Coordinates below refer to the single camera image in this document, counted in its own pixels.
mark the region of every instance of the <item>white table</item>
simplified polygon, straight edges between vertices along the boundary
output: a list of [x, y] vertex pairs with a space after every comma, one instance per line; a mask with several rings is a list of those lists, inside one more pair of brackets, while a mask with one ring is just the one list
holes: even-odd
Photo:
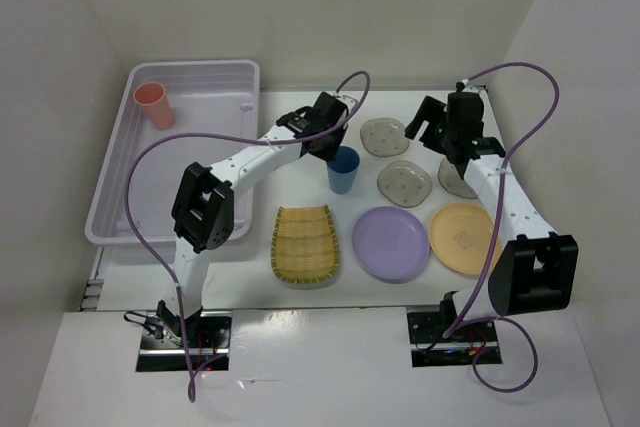
[[[215, 251], [203, 292], [207, 309], [314, 308], [346, 306], [392, 306], [438, 303], [451, 290], [472, 286], [474, 279], [444, 267], [432, 253], [425, 271], [412, 282], [386, 284], [368, 275], [358, 265], [351, 247], [351, 230], [367, 210], [391, 205], [380, 194], [376, 179], [390, 162], [407, 159], [432, 177], [432, 194], [420, 206], [409, 209], [428, 227], [433, 215], [444, 205], [474, 202], [447, 193], [436, 173], [442, 155], [426, 149], [417, 140], [396, 157], [378, 158], [367, 153], [360, 142], [360, 127], [379, 117], [393, 117], [408, 124], [425, 95], [446, 101], [447, 91], [373, 91], [350, 123], [344, 145], [361, 154], [361, 165], [353, 189], [347, 195], [333, 194], [328, 186], [325, 163], [308, 156], [273, 173], [255, 189], [250, 232], [237, 242], [228, 242]], [[313, 92], [265, 92], [260, 98], [260, 131], [266, 131], [282, 114], [312, 104]], [[485, 135], [500, 139], [486, 92]], [[341, 247], [341, 271], [332, 285], [315, 290], [297, 290], [281, 283], [271, 272], [269, 252], [276, 212], [280, 206], [309, 207], [328, 204]], [[173, 260], [173, 247], [161, 249]], [[98, 310], [155, 309], [166, 289], [167, 275], [141, 247], [104, 249], [99, 274], [105, 279]]]
[[[443, 267], [431, 255], [425, 272], [407, 284], [375, 280], [356, 263], [349, 244], [356, 219], [388, 202], [375, 187], [392, 160], [365, 153], [359, 128], [368, 119], [391, 116], [408, 122], [424, 95], [446, 92], [372, 92], [345, 139], [362, 164], [351, 193], [327, 186], [324, 163], [302, 159], [256, 189], [250, 233], [216, 252], [204, 290], [204, 306], [215, 309], [275, 309], [391, 306], [437, 303], [450, 290], [474, 280]], [[262, 131], [282, 113], [312, 103], [316, 92], [264, 93]], [[483, 94], [485, 105], [488, 99]], [[493, 114], [486, 134], [499, 137]], [[447, 194], [435, 177], [441, 156], [418, 142], [399, 158], [422, 166], [434, 180], [427, 201], [411, 212], [428, 223], [443, 205], [463, 202]], [[278, 207], [327, 203], [339, 231], [340, 277], [317, 290], [295, 290], [271, 273], [269, 244]], [[162, 253], [172, 258], [172, 249]], [[122, 311], [156, 306], [166, 273], [141, 248], [102, 252], [98, 276], [105, 279], [98, 309]], [[66, 314], [42, 384], [31, 425], [126, 427], [246, 426], [426, 426], [426, 425], [608, 425], [575, 321], [568, 311], [519, 319], [537, 343], [538, 377], [525, 391], [496, 394], [482, 387], [470, 366], [412, 368], [403, 307], [315, 310], [236, 310], [230, 367], [198, 380], [198, 401], [187, 400], [187, 376], [136, 373], [140, 328], [121, 312]], [[521, 334], [497, 326], [504, 365], [482, 366], [487, 380], [515, 385], [531, 369]]]
[[[519, 320], [537, 342], [538, 377], [517, 394], [482, 387], [470, 366], [412, 368], [405, 309], [234, 313], [230, 367], [197, 381], [136, 373], [140, 328], [119, 312], [64, 316], [32, 427], [609, 425], [568, 311]], [[492, 382], [527, 377], [531, 354], [498, 325], [504, 365]]]

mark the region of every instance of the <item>pink cup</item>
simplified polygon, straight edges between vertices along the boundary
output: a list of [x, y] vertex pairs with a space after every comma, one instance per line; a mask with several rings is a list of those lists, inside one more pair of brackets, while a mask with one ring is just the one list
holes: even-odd
[[175, 123], [176, 119], [167, 100], [167, 91], [161, 83], [142, 84], [133, 93], [133, 99], [156, 129], [167, 130]]

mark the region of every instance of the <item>yellow plate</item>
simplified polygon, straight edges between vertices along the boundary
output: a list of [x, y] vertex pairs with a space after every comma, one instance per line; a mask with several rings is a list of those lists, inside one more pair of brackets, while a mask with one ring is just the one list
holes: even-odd
[[[431, 248], [444, 265], [466, 275], [480, 275], [487, 257], [493, 222], [482, 207], [450, 204], [440, 209], [429, 225]], [[502, 253], [500, 239], [491, 269]]]

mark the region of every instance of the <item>bamboo mat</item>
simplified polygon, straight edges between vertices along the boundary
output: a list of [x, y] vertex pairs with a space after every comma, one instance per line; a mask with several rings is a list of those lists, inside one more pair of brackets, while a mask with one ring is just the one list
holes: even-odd
[[271, 269], [292, 284], [315, 284], [338, 271], [340, 247], [329, 207], [280, 207], [271, 241]]

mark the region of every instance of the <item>translucent tray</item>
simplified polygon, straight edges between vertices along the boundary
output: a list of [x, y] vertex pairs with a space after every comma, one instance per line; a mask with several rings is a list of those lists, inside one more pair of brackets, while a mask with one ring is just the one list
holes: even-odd
[[[133, 100], [136, 88], [150, 81], [161, 82], [167, 90], [176, 118], [169, 130], [156, 130]], [[184, 132], [256, 138], [259, 90], [260, 69], [249, 60], [152, 62], [135, 67], [129, 74], [85, 224], [89, 241], [96, 245], [138, 242], [124, 215], [123, 183], [131, 163], [149, 144]], [[243, 147], [213, 139], [178, 139], [147, 154], [131, 186], [131, 211], [145, 238], [154, 243], [173, 242], [171, 207], [189, 164], [209, 165]], [[253, 189], [236, 200], [231, 239], [249, 230], [252, 204]]]

